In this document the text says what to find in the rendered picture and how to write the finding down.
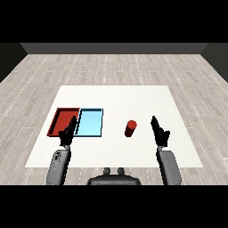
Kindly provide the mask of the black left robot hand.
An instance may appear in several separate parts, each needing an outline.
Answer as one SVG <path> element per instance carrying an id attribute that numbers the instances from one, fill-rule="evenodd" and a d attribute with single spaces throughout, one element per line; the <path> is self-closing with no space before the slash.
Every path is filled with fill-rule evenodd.
<path id="1" fill-rule="evenodd" d="M 77 126 L 77 118 L 75 116 L 69 122 L 69 125 L 63 130 L 59 132 L 59 137 L 61 140 L 61 146 L 72 144 L 73 135 L 75 132 L 75 128 Z"/>

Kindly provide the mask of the red shallow open box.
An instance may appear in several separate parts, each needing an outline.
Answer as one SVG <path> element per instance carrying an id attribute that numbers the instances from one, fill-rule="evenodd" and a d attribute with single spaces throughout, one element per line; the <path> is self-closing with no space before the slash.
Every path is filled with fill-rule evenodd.
<path id="1" fill-rule="evenodd" d="M 49 137 L 58 137 L 59 132 L 63 131 L 73 117 L 78 118 L 80 108 L 58 108 L 53 116 L 52 123 L 47 132 Z"/>

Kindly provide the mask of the small red can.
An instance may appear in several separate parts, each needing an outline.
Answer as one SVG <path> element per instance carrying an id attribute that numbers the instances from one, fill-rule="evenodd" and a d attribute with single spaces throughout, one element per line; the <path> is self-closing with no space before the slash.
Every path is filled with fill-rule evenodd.
<path id="1" fill-rule="evenodd" d="M 129 120 L 126 124 L 125 137 L 131 137 L 136 127 L 137 123 L 134 120 Z"/>

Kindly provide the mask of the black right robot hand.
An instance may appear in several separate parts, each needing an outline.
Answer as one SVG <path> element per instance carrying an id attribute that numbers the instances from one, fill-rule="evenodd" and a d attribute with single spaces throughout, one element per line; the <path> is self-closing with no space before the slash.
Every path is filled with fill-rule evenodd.
<path id="1" fill-rule="evenodd" d="M 151 119 L 151 127 L 155 136 L 155 142 L 158 146 L 167 147 L 168 138 L 170 136 L 169 131 L 164 131 L 162 127 L 159 126 L 159 122 L 155 116 Z"/>

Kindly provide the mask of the light blue shallow open box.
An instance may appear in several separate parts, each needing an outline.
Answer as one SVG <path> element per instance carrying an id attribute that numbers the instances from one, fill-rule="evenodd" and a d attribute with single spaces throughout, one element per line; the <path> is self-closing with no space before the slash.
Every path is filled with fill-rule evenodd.
<path id="1" fill-rule="evenodd" d="M 79 112 L 75 137 L 101 137 L 102 136 L 101 108 L 83 108 Z"/>

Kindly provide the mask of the dark grey robot body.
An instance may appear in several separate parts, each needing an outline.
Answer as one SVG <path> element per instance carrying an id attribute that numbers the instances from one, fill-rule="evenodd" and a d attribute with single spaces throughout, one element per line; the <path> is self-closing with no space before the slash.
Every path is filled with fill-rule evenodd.
<path id="1" fill-rule="evenodd" d="M 87 185 L 141 185 L 138 178 L 126 175 L 123 167 L 118 168 L 118 173 L 112 175 L 110 168 L 105 167 L 102 175 L 90 178 Z"/>

